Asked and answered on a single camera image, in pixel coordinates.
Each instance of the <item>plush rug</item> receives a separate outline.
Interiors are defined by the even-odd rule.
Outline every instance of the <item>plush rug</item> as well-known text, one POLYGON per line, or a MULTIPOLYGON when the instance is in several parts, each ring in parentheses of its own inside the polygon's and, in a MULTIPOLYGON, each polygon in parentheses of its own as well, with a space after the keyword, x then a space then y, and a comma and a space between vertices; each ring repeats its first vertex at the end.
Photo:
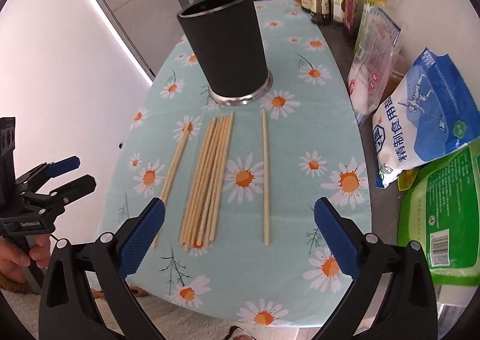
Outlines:
MULTIPOLYGON (((20 321, 35 338, 38 338, 40 296, 14 294, 5 290, 2 292, 20 321)), ((96 302, 106 325, 121 333, 106 301, 97 299, 96 302)), ((240 326, 257 340, 295 340, 297 338, 297 328, 273 328, 234 323, 193 312, 151 295, 138 298, 138 302, 168 340, 221 340, 229 333, 232 325, 240 326)))

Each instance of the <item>light strip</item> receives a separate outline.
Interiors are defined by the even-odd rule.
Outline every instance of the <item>light strip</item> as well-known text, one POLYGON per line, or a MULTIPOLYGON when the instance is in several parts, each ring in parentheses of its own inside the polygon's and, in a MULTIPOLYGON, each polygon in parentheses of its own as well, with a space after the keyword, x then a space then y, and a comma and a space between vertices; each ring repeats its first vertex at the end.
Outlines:
POLYGON ((121 46, 121 48, 123 49, 123 51, 125 52, 125 54, 127 55, 127 57, 130 59, 130 61, 133 63, 133 65, 135 66, 135 68, 137 68, 138 72, 140 72, 140 74, 143 76, 143 78, 146 80, 146 82, 148 83, 148 85, 152 85, 152 79, 150 79, 147 75, 147 73, 143 70, 142 66, 138 63, 138 61, 135 59, 134 55, 131 54, 131 51, 130 49, 128 49, 127 45, 125 44, 125 42, 123 42, 122 38, 120 37, 120 35, 117 33, 117 30, 115 30, 115 28, 113 27, 113 25, 111 24, 110 20, 107 18, 107 16, 105 15, 105 13, 102 11, 102 8, 100 7, 100 5, 98 4, 98 2, 96 0, 88 0, 91 4, 92 4, 92 7, 95 9, 95 11, 97 11, 98 15, 100 15, 100 18, 102 19, 103 23, 105 24, 105 26, 108 28, 108 30, 110 30, 110 33, 112 34, 112 36, 114 36, 114 38, 117 40, 118 44, 121 46))

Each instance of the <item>silver base ring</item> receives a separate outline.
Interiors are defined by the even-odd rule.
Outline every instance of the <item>silver base ring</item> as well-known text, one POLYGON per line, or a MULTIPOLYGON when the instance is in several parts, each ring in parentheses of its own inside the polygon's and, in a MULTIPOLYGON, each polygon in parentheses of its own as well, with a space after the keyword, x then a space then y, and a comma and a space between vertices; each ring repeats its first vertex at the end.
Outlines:
POLYGON ((223 97, 215 94, 215 92, 213 92, 210 87, 208 87, 208 95, 210 95, 210 97, 214 102, 224 106, 241 106, 241 105, 253 102, 254 100, 260 99, 272 87, 273 75, 268 69, 267 71, 268 71, 268 76, 265 83, 263 83, 263 85, 258 90, 256 90, 255 92, 249 95, 245 95, 242 97, 223 97))

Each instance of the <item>blue gripper pad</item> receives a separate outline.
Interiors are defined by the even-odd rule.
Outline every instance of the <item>blue gripper pad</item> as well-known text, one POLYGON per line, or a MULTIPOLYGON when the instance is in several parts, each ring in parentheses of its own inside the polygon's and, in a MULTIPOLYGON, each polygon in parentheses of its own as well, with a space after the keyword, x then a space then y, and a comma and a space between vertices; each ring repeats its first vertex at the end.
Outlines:
POLYGON ((76 170, 80 167, 80 159, 76 156, 69 157, 68 159, 58 161, 51 164, 46 170, 45 175, 50 178, 56 178, 64 173, 76 170))
POLYGON ((135 225, 128 240, 118 252, 118 274, 121 279, 125 279, 127 275, 137 272, 148 248, 165 221, 164 203, 157 199, 150 206, 147 214, 135 225))
POLYGON ((316 201, 313 216, 318 230, 332 251, 340 269, 344 274, 350 275, 355 280, 361 271, 359 252, 343 229, 339 219, 335 217, 322 198, 316 201))

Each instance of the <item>light blue tablecloth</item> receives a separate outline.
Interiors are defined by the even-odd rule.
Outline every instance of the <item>light blue tablecloth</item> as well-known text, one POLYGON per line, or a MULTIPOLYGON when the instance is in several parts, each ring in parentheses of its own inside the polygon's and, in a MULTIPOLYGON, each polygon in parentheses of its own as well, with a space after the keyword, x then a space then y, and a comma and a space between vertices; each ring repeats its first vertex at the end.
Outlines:
POLYGON ((133 282, 218 318, 317 327, 351 279, 339 271, 318 233, 312 207, 327 196, 341 215, 370 231, 362 144, 337 65, 309 15, 293 0, 258 1, 256 9, 274 76, 270 92, 246 106, 219 107, 209 99, 206 78, 183 38, 132 121, 99 231, 116 231, 160 195, 184 122, 192 121, 157 249, 149 250, 133 282), (263 244, 262 106, 268 110, 270 152, 268 246, 263 244), (231 110, 235 119, 217 236, 209 249, 184 252, 179 229, 207 123, 231 110))

